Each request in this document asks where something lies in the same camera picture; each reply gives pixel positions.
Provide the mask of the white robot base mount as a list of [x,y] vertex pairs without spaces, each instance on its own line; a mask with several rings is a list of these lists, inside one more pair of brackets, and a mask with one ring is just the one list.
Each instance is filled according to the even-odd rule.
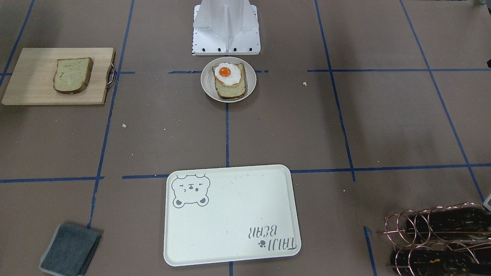
[[193,10],[194,55],[258,55],[257,7],[249,0],[202,0]]

